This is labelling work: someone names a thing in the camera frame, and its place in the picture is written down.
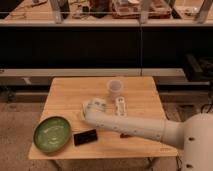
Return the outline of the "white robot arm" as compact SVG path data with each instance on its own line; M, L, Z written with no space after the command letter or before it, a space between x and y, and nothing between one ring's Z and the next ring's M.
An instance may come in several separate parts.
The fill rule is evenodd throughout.
M213 114L196 114L185 122L106 114L106 103L83 103L87 124L142 137L183 151L182 171L213 171Z

